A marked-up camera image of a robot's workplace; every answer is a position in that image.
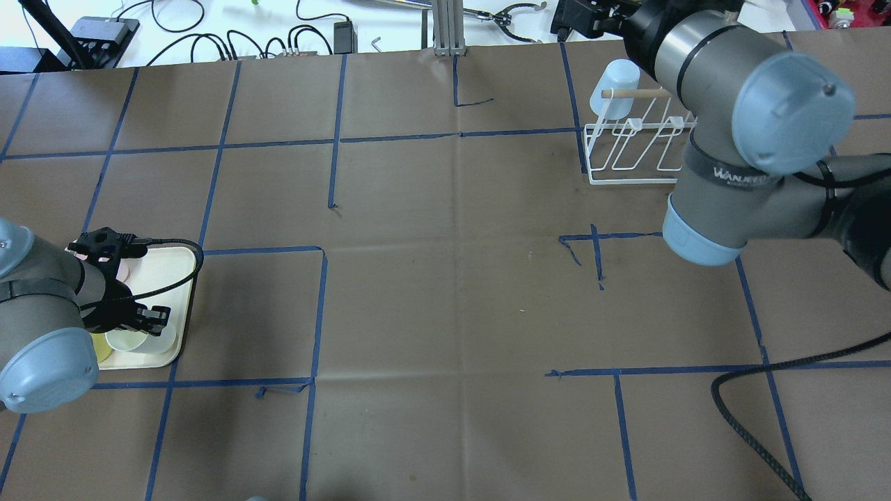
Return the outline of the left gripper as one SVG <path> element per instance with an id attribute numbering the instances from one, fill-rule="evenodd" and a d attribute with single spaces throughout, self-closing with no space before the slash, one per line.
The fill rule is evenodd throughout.
<path id="1" fill-rule="evenodd" d="M 108 333 L 114 330 L 128 330 L 150 337 L 160 337 L 168 324 L 138 324 L 138 319 L 140 321 L 169 321 L 172 308 L 166 307 L 166 305 L 146 307 L 136 299 L 118 301 L 119 298 L 129 297 L 130 294 L 130 288 L 117 279 L 107 281 L 102 299 L 109 299 L 109 302 L 96 305 L 82 319 L 87 332 Z"/>

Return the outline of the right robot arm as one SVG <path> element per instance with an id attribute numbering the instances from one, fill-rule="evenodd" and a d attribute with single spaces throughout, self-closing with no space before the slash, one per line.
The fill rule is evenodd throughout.
<path id="1" fill-rule="evenodd" d="M 889 288 L 889 154 L 833 156 L 855 93 L 810 55 L 731 15 L 739 1 L 643 1 L 626 52 L 697 124 L 668 196 L 662 234 L 703 266 L 751 240 L 827 238 Z"/>

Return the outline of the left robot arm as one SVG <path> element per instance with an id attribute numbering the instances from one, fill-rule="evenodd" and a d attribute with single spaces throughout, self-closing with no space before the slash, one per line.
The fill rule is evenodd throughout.
<path id="1" fill-rule="evenodd" d="M 170 308 L 142 304 L 117 277 L 156 239 L 102 228 L 59 248 L 4 219 L 1 244 L 4 410 L 45 412 L 89 391 L 100 371 L 93 334 L 157 337 L 168 324 Z"/>

